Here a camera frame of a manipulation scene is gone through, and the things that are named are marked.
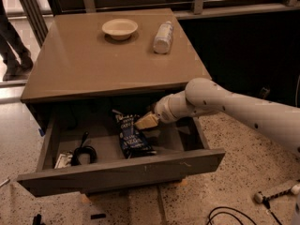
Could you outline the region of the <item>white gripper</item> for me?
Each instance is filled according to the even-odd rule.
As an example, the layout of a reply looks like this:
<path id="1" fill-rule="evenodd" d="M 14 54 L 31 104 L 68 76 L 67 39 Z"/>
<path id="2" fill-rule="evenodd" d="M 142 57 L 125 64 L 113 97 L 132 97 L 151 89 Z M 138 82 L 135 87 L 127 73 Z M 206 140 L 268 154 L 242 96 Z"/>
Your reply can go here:
<path id="1" fill-rule="evenodd" d="M 160 99 L 155 105 L 155 113 L 148 112 L 146 115 L 139 118 L 134 126 L 139 130 L 143 130 L 156 127 L 159 121 L 166 124 L 177 121 L 178 118 L 172 114 L 169 106 L 172 97 L 172 95 L 168 95 Z"/>

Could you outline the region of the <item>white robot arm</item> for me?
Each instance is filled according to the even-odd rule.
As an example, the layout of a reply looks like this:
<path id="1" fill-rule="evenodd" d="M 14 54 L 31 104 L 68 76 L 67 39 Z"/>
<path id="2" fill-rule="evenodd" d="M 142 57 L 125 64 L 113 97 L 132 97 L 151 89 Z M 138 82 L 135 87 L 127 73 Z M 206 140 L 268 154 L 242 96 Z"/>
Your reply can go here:
<path id="1" fill-rule="evenodd" d="M 154 128 L 184 117 L 222 112 L 252 128 L 295 155 L 300 150 L 300 109 L 230 92 L 217 83 L 196 78 L 185 89 L 157 101 L 135 123 L 138 129 Z"/>

